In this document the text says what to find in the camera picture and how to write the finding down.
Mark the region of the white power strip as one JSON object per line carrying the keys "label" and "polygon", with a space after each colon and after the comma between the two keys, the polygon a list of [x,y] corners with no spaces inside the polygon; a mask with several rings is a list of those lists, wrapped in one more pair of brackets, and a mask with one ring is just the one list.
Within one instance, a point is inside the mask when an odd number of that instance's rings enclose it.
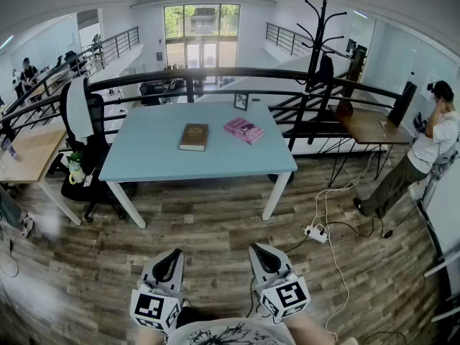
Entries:
{"label": "white power strip", "polygon": [[305,227],[304,229],[304,234],[307,238],[309,239],[313,239],[317,242],[320,242],[320,243],[325,243],[326,241],[328,241],[328,234],[326,232],[326,230],[324,228],[318,228],[318,227],[314,227],[312,225],[308,225]]}

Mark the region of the long black mezzanine railing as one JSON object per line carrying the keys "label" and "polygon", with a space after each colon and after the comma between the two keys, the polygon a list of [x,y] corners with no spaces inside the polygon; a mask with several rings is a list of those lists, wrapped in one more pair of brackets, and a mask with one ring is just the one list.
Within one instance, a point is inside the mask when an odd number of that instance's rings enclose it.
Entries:
{"label": "long black mezzanine railing", "polygon": [[78,76],[94,78],[107,69],[115,60],[124,57],[139,46],[139,28],[133,27],[104,41],[99,41],[76,54],[68,52],[62,56],[58,66],[40,73],[36,83],[30,86],[20,99],[0,107],[0,119],[15,112],[21,106],[58,94],[58,91]]}

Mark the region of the person's white printed shirt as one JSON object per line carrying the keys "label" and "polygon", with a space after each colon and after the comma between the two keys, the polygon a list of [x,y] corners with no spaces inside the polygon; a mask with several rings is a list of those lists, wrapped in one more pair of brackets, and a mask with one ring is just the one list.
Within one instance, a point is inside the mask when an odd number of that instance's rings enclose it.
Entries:
{"label": "person's white printed shirt", "polygon": [[295,345],[283,326],[250,318],[189,323],[168,336],[167,345]]}

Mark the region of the person's left forearm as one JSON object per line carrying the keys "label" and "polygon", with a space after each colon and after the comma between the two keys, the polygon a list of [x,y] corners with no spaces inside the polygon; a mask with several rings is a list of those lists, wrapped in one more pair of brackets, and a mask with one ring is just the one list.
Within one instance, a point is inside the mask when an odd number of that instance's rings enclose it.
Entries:
{"label": "person's left forearm", "polygon": [[138,328],[136,345],[165,345],[166,337],[163,332],[153,328],[140,326]]}

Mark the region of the brown stair post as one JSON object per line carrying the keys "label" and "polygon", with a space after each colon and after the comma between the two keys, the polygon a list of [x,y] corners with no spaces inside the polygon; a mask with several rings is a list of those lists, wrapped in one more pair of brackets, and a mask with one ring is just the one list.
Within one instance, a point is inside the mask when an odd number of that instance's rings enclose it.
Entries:
{"label": "brown stair post", "polygon": [[[349,68],[349,73],[346,77],[348,81],[357,82],[362,72],[364,60],[366,58],[366,51],[360,48],[354,50],[352,55],[352,62]],[[341,95],[346,98],[351,98],[354,89],[352,87],[343,87]]]}

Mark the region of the light wooden desk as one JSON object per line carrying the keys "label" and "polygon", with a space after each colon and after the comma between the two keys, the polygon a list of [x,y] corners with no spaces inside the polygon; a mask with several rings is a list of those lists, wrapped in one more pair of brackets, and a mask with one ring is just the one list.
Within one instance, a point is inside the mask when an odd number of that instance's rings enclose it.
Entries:
{"label": "light wooden desk", "polygon": [[12,142],[17,157],[12,157],[8,152],[0,157],[0,183],[38,184],[55,205],[74,224],[80,226],[80,218],[65,204],[59,193],[52,191],[45,180],[66,135],[62,121],[33,129],[22,129]]}

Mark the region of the pink paperback book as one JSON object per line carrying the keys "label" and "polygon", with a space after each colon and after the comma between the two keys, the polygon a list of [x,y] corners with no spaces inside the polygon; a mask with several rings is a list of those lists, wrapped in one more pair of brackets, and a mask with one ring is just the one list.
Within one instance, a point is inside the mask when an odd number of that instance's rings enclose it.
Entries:
{"label": "pink paperback book", "polygon": [[250,145],[254,144],[265,135],[265,131],[262,128],[241,117],[235,118],[226,123],[224,125],[224,129]]}

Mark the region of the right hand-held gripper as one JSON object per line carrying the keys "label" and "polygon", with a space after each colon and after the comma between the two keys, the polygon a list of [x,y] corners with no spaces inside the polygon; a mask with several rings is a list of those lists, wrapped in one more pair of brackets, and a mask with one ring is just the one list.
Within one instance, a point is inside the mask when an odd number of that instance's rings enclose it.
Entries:
{"label": "right hand-held gripper", "polygon": [[311,301],[305,279],[297,275],[289,257],[267,244],[249,246],[255,278],[254,294],[275,321],[299,313]]}

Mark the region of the dark wooden side table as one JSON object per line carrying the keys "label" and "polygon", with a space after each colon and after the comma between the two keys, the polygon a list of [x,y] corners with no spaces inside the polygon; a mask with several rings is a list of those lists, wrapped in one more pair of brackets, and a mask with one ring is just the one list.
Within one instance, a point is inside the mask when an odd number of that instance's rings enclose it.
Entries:
{"label": "dark wooden side table", "polygon": [[[382,112],[355,108],[352,115],[345,115],[338,112],[338,106],[328,105],[328,108],[346,130],[340,133],[339,143],[331,148],[336,150],[336,157],[328,184],[329,187],[334,184],[345,162],[351,157],[357,145],[364,145],[364,152],[377,151],[379,153],[375,176],[375,179],[377,179],[388,160],[392,148],[397,145],[410,144],[412,138],[409,133],[405,129],[395,126]],[[341,165],[337,167],[341,145],[345,144],[347,139],[353,139],[353,144],[350,150],[345,153]]]}

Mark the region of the white table leg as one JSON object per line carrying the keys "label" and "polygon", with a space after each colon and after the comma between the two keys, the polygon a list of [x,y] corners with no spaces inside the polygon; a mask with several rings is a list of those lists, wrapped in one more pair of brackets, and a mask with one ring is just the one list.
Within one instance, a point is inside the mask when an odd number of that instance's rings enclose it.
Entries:
{"label": "white table leg", "polygon": [[285,186],[288,184],[291,172],[281,173],[281,174],[269,174],[269,179],[275,184],[270,195],[270,198],[267,202],[267,205],[262,214],[262,220],[268,221],[285,189]]}
{"label": "white table leg", "polygon": [[140,229],[146,229],[147,225],[144,219],[140,216],[132,202],[129,200],[127,194],[122,189],[119,183],[107,182],[107,186],[111,189],[112,193],[120,202],[121,206],[127,212],[129,217],[135,222]]}

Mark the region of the brown hardcover book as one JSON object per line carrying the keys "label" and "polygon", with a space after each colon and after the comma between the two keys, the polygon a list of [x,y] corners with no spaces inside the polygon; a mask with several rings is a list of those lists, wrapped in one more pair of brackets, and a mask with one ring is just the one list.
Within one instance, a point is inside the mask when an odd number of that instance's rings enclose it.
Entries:
{"label": "brown hardcover book", "polygon": [[204,152],[207,139],[207,124],[186,124],[178,148],[180,150]]}

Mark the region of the black hanging bag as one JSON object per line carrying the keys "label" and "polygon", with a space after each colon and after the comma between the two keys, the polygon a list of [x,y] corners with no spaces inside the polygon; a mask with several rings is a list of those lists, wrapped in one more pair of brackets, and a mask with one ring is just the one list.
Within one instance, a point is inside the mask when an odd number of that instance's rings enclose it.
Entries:
{"label": "black hanging bag", "polygon": [[315,74],[316,83],[329,83],[333,77],[333,60],[327,54],[323,54],[320,62],[320,68]]}

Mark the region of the black coat rack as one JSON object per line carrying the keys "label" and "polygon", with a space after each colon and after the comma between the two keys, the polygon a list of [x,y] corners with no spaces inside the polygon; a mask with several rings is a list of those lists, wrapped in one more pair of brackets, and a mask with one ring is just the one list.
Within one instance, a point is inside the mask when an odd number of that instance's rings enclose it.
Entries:
{"label": "black coat rack", "polygon": [[318,65],[318,60],[319,60],[319,55],[321,52],[321,49],[323,47],[323,36],[326,28],[326,24],[331,19],[332,17],[338,17],[342,15],[347,15],[346,12],[340,12],[337,14],[332,14],[330,16],[326,16],[326,10],[327,10],[327,4],[328,0],[323,0],[322,5],[321,5],[321,10],[317,10],[317,8],[312,5],[312,3],[309,2],[309,0],[305,0],[305,3],[313,9],[313,11],[316,13],[317,17],[317,29],[316,29],[316,35],[313,36],[303,25],[300,23],[297,23],[299,28],[301,28],[305,33],[308,34],[310,39],[312,40],[312,44],[308,46],[308,48],[311,49],[311,54],[310,54],[310,62],[308,66],[308,72],[307,76],[305,79],[305,88],[302,92],[302,97],[300,101],[300,105],[298,106],[297,109],[297,115],[295,117],[295,122],[293,125],[293,128],[290,133],[290,138],[288,142],[288,148],[290,151],[293,151],[293,147],[295,145],[295,140],[297,139],[298,132],[300,130],[301,122],[303,120],[303,115],[305,113],[306,109],[306,104],[308,100],[311,99],[311,91],[313,88],[313,77],[316,73],[317,70],[317,65]]}

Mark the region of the short black mezzanine railing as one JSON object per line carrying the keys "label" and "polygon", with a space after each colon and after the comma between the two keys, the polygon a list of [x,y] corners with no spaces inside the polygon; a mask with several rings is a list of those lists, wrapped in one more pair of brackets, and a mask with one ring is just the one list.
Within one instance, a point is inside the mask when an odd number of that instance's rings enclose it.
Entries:
{"label": "short black mezzanine railing", "polygon": [[296,57],[311,52],[313,46],[311,38],[269,22],[266,23],[265,39]]}

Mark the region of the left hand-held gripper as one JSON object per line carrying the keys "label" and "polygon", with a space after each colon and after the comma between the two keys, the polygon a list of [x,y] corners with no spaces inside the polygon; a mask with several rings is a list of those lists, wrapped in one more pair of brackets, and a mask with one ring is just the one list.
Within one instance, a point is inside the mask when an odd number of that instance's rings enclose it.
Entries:
{"label": "left hand-held gripper", "polygon": [[184,254],[171,249],[146,263],[133,289],[130,316],[138,325],[160,332],[172,332],[182,310]]}

